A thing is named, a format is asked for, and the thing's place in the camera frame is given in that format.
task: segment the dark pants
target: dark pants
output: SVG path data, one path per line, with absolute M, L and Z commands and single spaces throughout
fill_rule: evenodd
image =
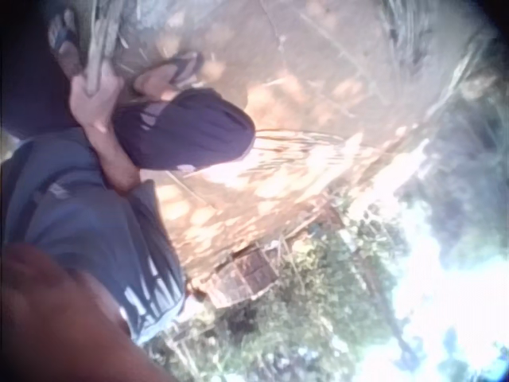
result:
M 42 17 L 23 16 L 2 31 L 2 129 L 20 139 L 78 125 Z M 212 89 L 187 90 L 169 103 L 121 106 L 113 124 L 133 162 L 152 170 L 234 161 L 255 138 L 249 116 Z

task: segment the foot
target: foot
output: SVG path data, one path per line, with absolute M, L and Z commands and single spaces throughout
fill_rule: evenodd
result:
M 134 80 L 134 89 L 154 101 L 171 101 L 196 82 L 200 61 L 199 53 L 181 54 L 166 64 L 142 73 Z
M 48 39 L 56 60 L 69 79 L 83 71 L 76 39 L 70 38 L 71 36 L 77 36 L 76 21 L 74 13 L 67 9 L 50 22 Z

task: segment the hand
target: hand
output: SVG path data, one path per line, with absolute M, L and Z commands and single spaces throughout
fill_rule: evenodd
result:
M 11 245 L 1 261 L 2 358 L 23 380 L 79 379 L 130 345 L 46 254 Z
M 110 61 L 103 62 L 99 91 L 93 96 L 87 94 L 87 80 L 84 74 L 72 79 L 69 106 L 89 139 L 95 139 L 99 133 L 110 132 L 111 115 L 123 85 L 122 77 L 115 74 Z

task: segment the person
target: person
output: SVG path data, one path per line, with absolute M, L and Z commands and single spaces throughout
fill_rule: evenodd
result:
M 28 380 L 38 372 L 38 380 L 89 380 L 87 368 L 102 360 L 112 362 L 111 370 L 131 359 L 132 368 L 146 364 L 122 338 L 145 343 L 185 302 L 185 277 L 154 183 L 141 182 L 140 166 L 199 168 L 232 158 L 225 149 L 235 146 L 234 130 L 252 126 L 227 123 L 232 113 L 215 92 L 180 88 L 199 66 L 196 54 L 140 76 L 135 87 L 150 99 L 144 103 L 116 107 L 124 81 L 109 62 L 89 96 L 85 74 L 69 84 L 46 49 L 43 25 L 38 12 L 30 13 L 2 34 L 2 129 L 25 139 L 2 164 L 2 358 Z M 65 71 L 80 68 L 73 30 L 69 11 L 49 29 Z M 160 76 L 170 81 L 161 84 Z M 151 108 L 159 114 L 149 115 Z M 225 125 L 214 124 L 220 116 Z M 202 127 L 210 129 L 203 139 Z M 251 144 L 249 129 L 240 133 L 246 141 L 237 154 Z M 222 133 L 225 139 L 215 136 Z M 151 146 L 156 141 L 167 145 Z M 93 362 L 79 361 L 82 354 Z M 113 373 L 107 364 L 98 369 Z M 69 377 L 73 370 L 76 378 Z

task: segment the dirt ground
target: dirt ground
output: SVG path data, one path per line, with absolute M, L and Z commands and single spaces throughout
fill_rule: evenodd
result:
M 68 3 L 86 46 L 92 2 Z M 119 73 L 130 81 L 179 50 L 200 50 L 203 85 L 257 126 L 254 149 L 240 163 L 191 175 L 144 171 L 157 182 L 165 226 L 190 276 L 305 219 L 309 201 L 330 181 L 354 185 L 391 143 L 418 127 L 482 23 L 453 2 L 434 4 L 430 20 L 422 64 L 405 74 L 372 0 L 126 1 Z M 279 131 L 288 138 L 282 147 L 271 139 Z M 338 139 L 281 164 L 278 156 L 291 157 L 302 131 Z

